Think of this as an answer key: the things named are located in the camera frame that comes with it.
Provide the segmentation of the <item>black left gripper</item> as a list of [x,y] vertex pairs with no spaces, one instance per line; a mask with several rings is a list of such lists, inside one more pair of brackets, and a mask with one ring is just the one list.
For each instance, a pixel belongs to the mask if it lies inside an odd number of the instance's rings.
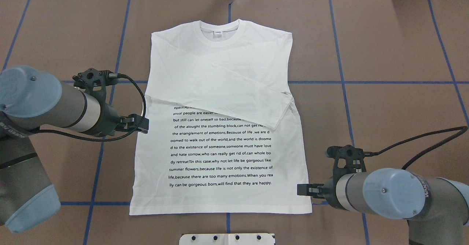
[[139,125],[146,118],[140,115],[122,116],[108,104],[101,105],[101,114],[96,123],[96,136],[113,136],[115,132],[148,133],[149,125]]

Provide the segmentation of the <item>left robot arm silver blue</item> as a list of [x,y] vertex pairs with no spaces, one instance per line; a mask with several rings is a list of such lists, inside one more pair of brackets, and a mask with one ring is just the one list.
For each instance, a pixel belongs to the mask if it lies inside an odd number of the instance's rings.
[[143,112],[119,115],[107,103],[107,87],[125,74],[89,68],[73,85],[46,71],[18,65],[1,72],[1,225],[17,234],[55,215],[61,203],[30,137],[51,133],[91,142],[147,133]]

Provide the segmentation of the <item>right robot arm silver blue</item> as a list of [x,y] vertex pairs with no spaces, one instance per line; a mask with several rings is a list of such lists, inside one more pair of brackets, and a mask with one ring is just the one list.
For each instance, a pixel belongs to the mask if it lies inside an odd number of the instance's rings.
[[382,168],[298,184],[300,196],[325,199],[333,208],[406,220],[410,245],[462,245],[468,226],[468,186]]

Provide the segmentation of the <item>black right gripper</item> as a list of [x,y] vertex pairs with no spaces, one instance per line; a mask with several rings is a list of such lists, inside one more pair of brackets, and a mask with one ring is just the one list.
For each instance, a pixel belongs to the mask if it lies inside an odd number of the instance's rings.
[[330,206],[337,209],[345,209],[347,203],[346,179],[329,178],[326,183],[305,183],[297,185],[299,196],[319,196],[324,198]]

